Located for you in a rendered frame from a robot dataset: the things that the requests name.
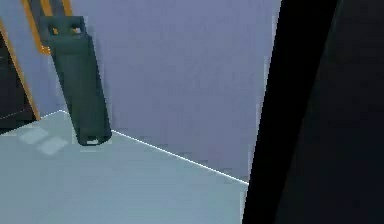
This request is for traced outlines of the orange framed window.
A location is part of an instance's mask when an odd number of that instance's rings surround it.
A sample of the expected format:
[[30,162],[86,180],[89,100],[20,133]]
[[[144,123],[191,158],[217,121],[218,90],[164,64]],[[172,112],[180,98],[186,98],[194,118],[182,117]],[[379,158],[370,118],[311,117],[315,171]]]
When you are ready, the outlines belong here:
[[46,16],[72,16],[71,0],[20,0],[39,53],[50,54],[42,42],[42,19]]

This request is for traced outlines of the orange framed dark doorway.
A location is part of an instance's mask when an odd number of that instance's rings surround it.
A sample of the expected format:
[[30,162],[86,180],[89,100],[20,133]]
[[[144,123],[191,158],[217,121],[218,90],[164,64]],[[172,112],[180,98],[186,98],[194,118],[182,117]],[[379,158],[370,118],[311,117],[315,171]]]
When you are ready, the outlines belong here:
[[30,88],[0,19],[0,135],[40,119]]

